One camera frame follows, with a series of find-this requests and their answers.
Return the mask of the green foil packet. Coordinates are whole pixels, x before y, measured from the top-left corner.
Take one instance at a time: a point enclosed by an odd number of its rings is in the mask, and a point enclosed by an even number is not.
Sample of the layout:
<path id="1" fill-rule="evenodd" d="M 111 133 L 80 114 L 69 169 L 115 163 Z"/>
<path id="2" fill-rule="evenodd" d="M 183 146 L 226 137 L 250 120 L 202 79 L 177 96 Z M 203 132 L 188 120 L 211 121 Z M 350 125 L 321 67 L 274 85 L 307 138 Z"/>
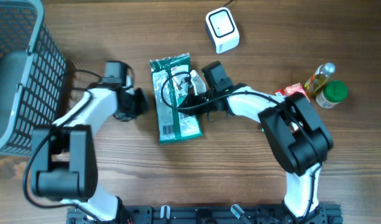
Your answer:
<path id="1" fill-rule="evenodd" d="M 183 102 L 193 86 L 188 77 L 190 62 L 189 53 L 150 62 L 161 144 L 203 135 L 196 116 L 173 109 Z"/>

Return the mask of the small red white carton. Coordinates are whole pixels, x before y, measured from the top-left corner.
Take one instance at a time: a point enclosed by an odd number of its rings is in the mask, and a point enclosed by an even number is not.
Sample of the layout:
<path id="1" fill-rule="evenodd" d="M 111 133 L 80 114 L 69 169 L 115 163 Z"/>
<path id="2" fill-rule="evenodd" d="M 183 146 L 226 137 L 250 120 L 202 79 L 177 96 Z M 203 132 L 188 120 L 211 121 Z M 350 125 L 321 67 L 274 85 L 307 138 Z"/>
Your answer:
<path id="1" fill-rule="evenodd" d="M 286 96 L 290 96 L 290 95 L 293 95 L 295 93 L 302 93 L 306 97 L 306 99 L 308 101 L 310 101 L 310 99 L 308 98 L 308 95 L 304 91 L 303 86 L 301 85 L 301 83 L 296 83 L 296 84 L 293 84 L 293 85 L 290 85 L 290 86 L 286 87 L 284 89 L 284 93 L 285 93 Z"/>

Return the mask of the yellow dish soap bottle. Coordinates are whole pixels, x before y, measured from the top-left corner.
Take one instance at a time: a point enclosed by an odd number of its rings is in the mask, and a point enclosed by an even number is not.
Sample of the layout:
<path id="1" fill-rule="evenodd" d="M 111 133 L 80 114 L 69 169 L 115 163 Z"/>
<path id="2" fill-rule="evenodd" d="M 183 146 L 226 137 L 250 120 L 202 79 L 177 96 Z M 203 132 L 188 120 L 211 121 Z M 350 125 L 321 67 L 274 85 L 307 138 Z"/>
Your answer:
<path id="1" fill-rule="evenodd" d="M 332 78 L 335 71 L 336 66 L 331 62 L 320 65 L 303 85 L 306 95 L 310 98 L 315 96 L 317 91 Z"/>

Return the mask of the green lid white jar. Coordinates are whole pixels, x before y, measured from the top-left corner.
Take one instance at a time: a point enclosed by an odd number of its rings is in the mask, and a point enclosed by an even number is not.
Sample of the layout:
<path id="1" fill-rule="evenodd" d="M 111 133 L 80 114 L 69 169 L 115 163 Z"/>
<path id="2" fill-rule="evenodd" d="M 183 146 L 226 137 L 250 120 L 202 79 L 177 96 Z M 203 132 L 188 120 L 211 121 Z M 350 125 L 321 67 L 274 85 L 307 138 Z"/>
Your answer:
<path id="1" fill-rule="evenodd" d="M 317 104 L 325 109 L 333 108 L 344 101 L 349 93 L 346 84 L 340 80 L 329 82 L 325 88 L 316 95 Z"/>

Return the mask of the red white snack packet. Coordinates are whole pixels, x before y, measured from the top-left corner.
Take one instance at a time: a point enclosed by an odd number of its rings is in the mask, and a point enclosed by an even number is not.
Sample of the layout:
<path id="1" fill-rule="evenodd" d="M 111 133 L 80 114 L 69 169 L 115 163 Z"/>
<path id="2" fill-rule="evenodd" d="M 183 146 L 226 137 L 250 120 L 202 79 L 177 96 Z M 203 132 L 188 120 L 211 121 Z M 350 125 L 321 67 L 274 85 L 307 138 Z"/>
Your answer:
<path id="1" fill-rule="evenodd" d="M 276 90 L 276 91 L 274 91 L 274 93 L 275 93 L 277 96 L 286 96 L 286 93 L 284 92 L 283 89 Z"/>

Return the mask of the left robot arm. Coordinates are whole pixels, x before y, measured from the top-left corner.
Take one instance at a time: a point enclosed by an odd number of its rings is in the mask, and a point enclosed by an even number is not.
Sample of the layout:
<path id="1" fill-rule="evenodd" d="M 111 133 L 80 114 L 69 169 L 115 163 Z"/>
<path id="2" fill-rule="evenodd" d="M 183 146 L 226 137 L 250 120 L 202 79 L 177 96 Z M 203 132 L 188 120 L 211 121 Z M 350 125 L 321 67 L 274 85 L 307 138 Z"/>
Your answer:
<path id="1" fill-rule="evenodd" d="M 32 205 L 71 207 L 89 223 L 133 223 L 122 200 L 98 182 L 93 136 L 110 116 L 128 122 L 149 109 L 134 78 L 130 65 L 107 61 L 104 75 L 82 90 L 82 99 L 67 114 L 34 128 L 22 181 Z"/>

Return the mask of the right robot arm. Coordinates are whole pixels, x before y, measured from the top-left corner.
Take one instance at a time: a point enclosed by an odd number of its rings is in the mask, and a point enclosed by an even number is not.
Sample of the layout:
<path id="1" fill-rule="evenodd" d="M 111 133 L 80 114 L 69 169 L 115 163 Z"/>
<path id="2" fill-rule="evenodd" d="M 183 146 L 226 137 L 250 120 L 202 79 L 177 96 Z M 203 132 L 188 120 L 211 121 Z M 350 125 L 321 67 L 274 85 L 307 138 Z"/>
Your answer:
<path id="1" fill-rule="evenodd" d="M 202 84 L 208 85 L 208 90 L 186 96 L 178 111 L 188 115 L 226 111 L 259 123 L 287 175 L 284 204 L 298 222 L 307 222 L 318 208 L 319 173 L 333 138 L 306 96 L 269 95 L 245 83 L 233 84 L 219 61 L 205 66 L 202 72 Z"/>

